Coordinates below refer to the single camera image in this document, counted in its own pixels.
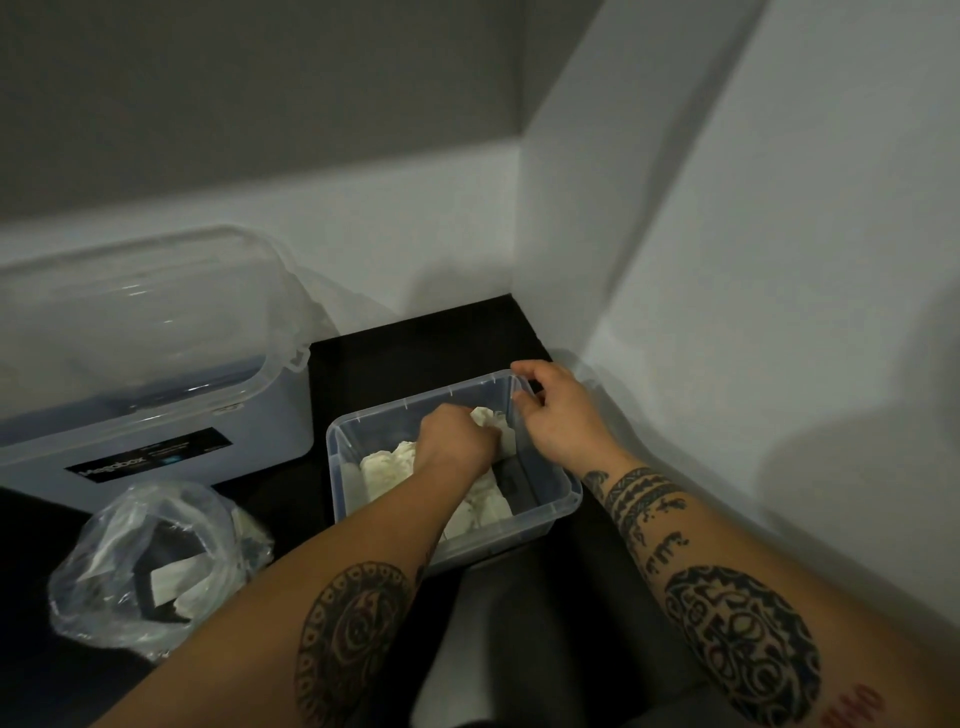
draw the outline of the person's right arm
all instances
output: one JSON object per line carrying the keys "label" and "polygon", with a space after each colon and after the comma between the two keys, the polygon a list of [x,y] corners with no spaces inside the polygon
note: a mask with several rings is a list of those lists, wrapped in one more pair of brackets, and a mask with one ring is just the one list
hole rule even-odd
{"label": "person's right arm", "polygon": [[890,624],[622,449],[569,370],[515,403],[544,456],[610,514],[660,607],[733,707],[762,726],[940,728],[960,711]]}

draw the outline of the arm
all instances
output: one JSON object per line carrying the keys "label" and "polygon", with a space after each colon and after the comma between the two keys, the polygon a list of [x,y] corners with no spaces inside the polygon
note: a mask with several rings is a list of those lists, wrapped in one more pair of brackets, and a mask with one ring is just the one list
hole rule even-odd
{"label": "arm", "polygon": [[660,607],[733,707],[763,726],[956,726],[922,651],[878,615],[620,448],[563,367],[516,405],[535,445],[610,514]]}
{"label": "arm", "polygon": [[411,477],[257,576],[97,728],[343,725],[498,437],[465,407],[424,418]]}

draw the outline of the large plastic storage box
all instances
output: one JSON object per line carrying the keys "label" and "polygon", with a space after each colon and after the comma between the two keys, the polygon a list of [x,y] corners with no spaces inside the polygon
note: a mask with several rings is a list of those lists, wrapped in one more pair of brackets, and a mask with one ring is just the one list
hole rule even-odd
{"label": "large plastic storage box", "polygon": [[417,440],[420,420],[444,402],[452,402],[505,412],[507,423],[516,431],[516,457],[493,466],[497,485],[514,515],[441,542],[427,573],[479,561],[544,535],[553,521],[577,509],[583,487],[577,478],[544,459],[534,448],[511,400],[518,389],[532,393],[525,378],[505,370],[335,420],[326,431],[334,519],[341,521],[367,504],[367,489],[360,473],[360,461],[365,456],[392,450],[403,440]]}
{"label": "large plastic storage box", "polygon": [[93,512],[136,481],[303,455],[308,305],[237,228],[0,270],[0,485]]}

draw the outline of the forearm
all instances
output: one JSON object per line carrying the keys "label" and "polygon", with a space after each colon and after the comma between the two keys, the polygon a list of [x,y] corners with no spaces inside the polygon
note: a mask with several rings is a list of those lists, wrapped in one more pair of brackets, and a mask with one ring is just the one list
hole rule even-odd
{"label": "forearm", "polygon": [[340,725],[469,487],[415,473],[257,576],[97,724]]}
{"label": "forearm", "polygon": [[664,612],[760,725],[956,725],[926,657],[883,619],[610,447],[578,473]]}

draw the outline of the person's left arm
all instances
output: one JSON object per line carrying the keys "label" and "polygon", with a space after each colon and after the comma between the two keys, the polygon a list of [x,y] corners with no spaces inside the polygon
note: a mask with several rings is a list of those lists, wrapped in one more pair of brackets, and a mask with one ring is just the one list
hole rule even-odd
{"label": "person's left arm", "polygon": [[257,576],[95,728],[343,725],[498,437],[442,405],[411,477]]}

